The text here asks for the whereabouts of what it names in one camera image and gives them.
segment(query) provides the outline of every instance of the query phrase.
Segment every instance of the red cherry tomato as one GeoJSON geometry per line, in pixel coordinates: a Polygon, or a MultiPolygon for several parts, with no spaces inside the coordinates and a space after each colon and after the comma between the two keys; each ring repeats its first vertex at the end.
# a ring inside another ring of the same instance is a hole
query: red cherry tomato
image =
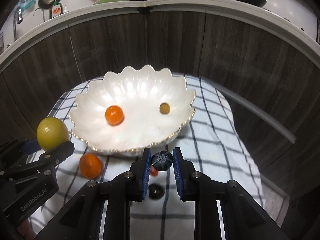
{"type": "Polygon", "coordinates": [[[158,174],[159,174],[159,171],[156,170],[156,169],[151,165],[151,167],[150,167],[150,175],[153,176],[153,177],[156,177],[156,176],[158,176],[158,174]]]}

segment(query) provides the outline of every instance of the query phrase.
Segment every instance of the scalloped bowl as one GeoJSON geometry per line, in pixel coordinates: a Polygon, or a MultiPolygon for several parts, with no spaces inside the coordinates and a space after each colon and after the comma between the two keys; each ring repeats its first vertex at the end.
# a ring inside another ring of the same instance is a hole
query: scalloped bowl
{"type": "Polygon", "coordinates": [[[91,81],[88,91],[76,96],[77,107],[69,113],[71,133],[94,151],[137,156],[145,147],[163,146],[176,138],[195,114],[195,97],[185,77],[173,77],[168,68],[128,66],[119,74],[108,72],[103,80],[91,81]],[[169,114],[160,113],[163,102],[170,105],[169,114]],[[124,112],[117,126],[109,125],[104,116],[112,105],[124,112]]]}

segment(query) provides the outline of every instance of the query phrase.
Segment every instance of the white tablecloth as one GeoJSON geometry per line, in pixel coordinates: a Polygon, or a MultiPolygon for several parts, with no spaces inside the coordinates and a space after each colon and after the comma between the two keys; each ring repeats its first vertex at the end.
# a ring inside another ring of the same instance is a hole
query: white tablecloth
{"type": "MultiPolygon", "coordinates": [[[[242,187],[262,206],[263,196],[260,173],[243,142],[239,139],[233,123],[230,106],[224,96],[215,88],[193,76],[186,76],[189,89],[196,90],[193,106],[196,114],[189,125],[167,148],[170,152],[180,147],[184,159],[192,161],[196,170],[207,174],[211,179],[226,182],[238,181],[242,187]]],[[[76,107],[75,97],[85,93],[90,81],[64,93],[49,116],[55,116],[66,124],[69,131],[73,127],[68,118],[71,108],[76,107]]],[[[78,168],[80,157],[89,152],[86,144],[70,135],[75,145],[74,154],[56,167],[59,191],[51,197],[30,218],[32,229],[38,233],[60,208],[88,181],[78,168]]],[[[43,151],[31,155],[29,161],[39,159],[43,151]]],[[[112,180],[118,174],[129,170],[135,158],[104,156],[96,154],[104,164],[98,182],[112,180]]],[[[182,202],[177,194],[173,167],[150,176],[149,183],[157,183],[165,188],[165,195],[159,200],[146,197],[142,203],[134,202],[130,207],[130,227],[132,240],[193,240],[194,202],[182,202]]],[[[102,224],[104,223],[107,202],[105,203],[102,224]]],[[[220,225],[224,239],[221,211],[220,225]]]]}

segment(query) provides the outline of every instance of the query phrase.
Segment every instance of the lemon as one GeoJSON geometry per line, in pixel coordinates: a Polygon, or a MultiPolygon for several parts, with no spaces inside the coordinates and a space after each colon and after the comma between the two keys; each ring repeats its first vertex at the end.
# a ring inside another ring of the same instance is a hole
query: lemon
{"type": "Polygon", "coordinates": [[[38,125],[37,141],[44,151],[49,151],[68,140],[68,128],[60,119],[56,117],[47,117],[38,125]]]}

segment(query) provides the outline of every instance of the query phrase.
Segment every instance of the dark blueberry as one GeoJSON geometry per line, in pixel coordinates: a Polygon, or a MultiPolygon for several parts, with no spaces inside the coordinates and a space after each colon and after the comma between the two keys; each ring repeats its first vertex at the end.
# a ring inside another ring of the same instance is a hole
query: dark blueberry
{"type": "Polygon", "coordinates": [[[160,199],[164,195],[164,187],[159,184],[150,184],[149,185],[149,198],[151,199],[160,199]]]}
{"type": "Polygon", "coordinates": [[[173,156],[168,151],[157,152],[151,157],[151,165],[158,171],[167,171],[173,163],[173,156]]]}

